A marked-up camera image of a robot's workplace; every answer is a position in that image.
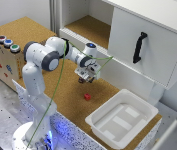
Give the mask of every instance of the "wooden box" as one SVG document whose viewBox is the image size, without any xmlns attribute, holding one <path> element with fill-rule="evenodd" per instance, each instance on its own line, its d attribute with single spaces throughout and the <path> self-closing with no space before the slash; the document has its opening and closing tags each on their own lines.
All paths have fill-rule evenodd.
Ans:
<svg viewBox="0 0 177 150">
<path fill-rule="evenodd" d="M 10 49 L 0 45 L 0 79 L 15 90 L 12 79 L 22 78 L 22 68 L 25 64 L 23 49 L 30 41 L 44 43 L 49 37 L 56 34 L 33 20 L 24 17 L 0 26 L 0 35 L 13 40 L 20 46 L 20 53 L 13 54 Z"/>
</svg>

